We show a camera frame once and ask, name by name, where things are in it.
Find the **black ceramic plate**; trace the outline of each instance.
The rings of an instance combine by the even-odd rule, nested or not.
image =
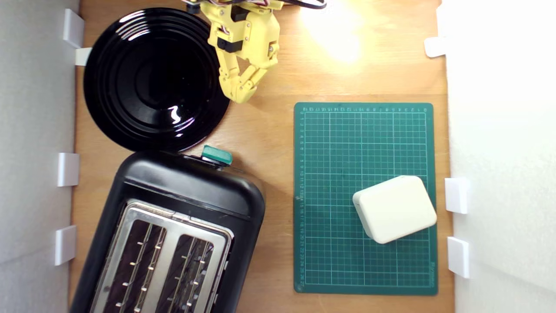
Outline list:
[[[210,28],[170,8],[133,12],[99,37],[85,68],[89,112],[133,150],[187,149],[218,125],[230,101],[219,85]]]

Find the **white box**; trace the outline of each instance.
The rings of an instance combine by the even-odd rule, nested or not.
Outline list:
[[[355,209],[367,236],[388,243],[436,223],[436,211],[417,176],[398,176],[356,192]]]

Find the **robotic arm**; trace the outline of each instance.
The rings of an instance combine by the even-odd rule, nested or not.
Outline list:
[[[284,2],[322,9],[326,0],[182,0],[188,13],[202,12],[211,22],[208,42],[220,63],[220,86],[237,103],[248,101],[270,68],[278,63],[280,25],[274,10]],[[240,73],[237,58],[250,63]]]

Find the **toaster slot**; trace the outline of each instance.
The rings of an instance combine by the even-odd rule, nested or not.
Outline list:
[[[134,221],[108,294],[105,312],[141,311],[165,236],[166,230],[160,226]]]
[[[213,250],[208,241],[180,237],[156,313],[195,312]]]

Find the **white wall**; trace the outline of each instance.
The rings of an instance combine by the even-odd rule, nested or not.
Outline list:
[[[0,312],[67,311],[68,265],[54,232],[68,226],[71,189],[57,154],[73,152],[75,50],[62,40],[78,0],[0,0]]]
[[[556,3],[444,0],[452,177],[471,182],[456,313],[556,312]]]

